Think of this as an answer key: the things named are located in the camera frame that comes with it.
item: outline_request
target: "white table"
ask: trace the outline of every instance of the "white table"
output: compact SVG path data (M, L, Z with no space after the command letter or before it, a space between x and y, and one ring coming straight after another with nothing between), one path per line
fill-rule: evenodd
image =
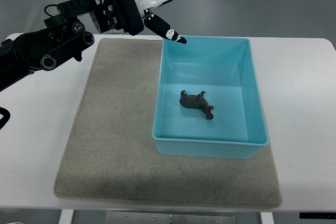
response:
M12 115L0 130L0 208L225 210L136 207L54 196L57 170L99 40L160 39L94 37L82 62L71 59L51 72L38 71L0 93L0 106ZM283 197L272 211L335 211L336 51L324 39L250 41Z

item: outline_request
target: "brown animal figurine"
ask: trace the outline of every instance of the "brown animal figurine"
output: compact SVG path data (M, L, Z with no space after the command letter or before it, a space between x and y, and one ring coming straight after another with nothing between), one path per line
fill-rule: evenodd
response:
M187 94L185 90L181 91L180 105L187 109L199 109L202 110L204 114L206 114L206 118L211 120L214 118L214 115L211 114L211 110L214 110L212 105L209 105L207 101L204 99L205 91L202 91L198 95Z

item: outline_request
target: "robotic hand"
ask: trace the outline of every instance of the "robotic hand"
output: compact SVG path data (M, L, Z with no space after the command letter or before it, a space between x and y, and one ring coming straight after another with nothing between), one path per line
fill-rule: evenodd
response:
M148 29L162 38L186 44L185 38L181 37L167 22L153 14L157 8L170 1L172 0L135 0L135 3Z

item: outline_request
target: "blue plastic bin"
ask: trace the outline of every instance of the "blue plastic bin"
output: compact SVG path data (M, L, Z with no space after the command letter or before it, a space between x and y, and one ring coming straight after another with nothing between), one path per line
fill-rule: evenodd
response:
M185 36L163 40L152 136L166 155L249 159L268 145L268 133L245 38ZM199 94L214 118L186 109L180 93Z

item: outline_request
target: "toy hippo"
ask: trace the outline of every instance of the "toy hippo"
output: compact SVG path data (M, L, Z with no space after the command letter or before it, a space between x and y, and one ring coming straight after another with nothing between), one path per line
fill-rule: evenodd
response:
M214 115L211 114L211 110L214 110L212 105L209 105L204 99L205 91L202 91L198 95L190 94L188 95L185 90L181 91L180 105L187 109L199 109L206 114L206 118L211 120L214 118Z

